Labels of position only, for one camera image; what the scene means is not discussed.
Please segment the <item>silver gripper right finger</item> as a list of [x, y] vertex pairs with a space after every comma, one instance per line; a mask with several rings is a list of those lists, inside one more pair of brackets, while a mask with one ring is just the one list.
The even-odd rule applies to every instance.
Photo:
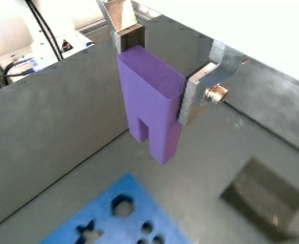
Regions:
[[221, 86], [235, 73], [246, 55], [214, 40], [209, 60], [189, 74], [178, 109], [177, 121], [186, 126], [201, 114], [203, 104], [221, 104], [229, 91]]

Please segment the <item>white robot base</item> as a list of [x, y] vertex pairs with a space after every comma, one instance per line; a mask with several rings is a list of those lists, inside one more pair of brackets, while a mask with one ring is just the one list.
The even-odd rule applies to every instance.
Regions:
[[94, 42], [81, 34], [65, 17], [42, 14], [35, 0], [18, 0], [31, 44], [0, 56], [3, 83], [10, 85], [70, 57]]

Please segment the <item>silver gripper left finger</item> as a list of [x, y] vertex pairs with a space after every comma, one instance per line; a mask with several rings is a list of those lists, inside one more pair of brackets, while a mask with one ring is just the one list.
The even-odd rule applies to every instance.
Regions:
[[130, 0], [95, 0], [107, 25], [117, 53], [145, 45], [145, 27], [137, 22]]

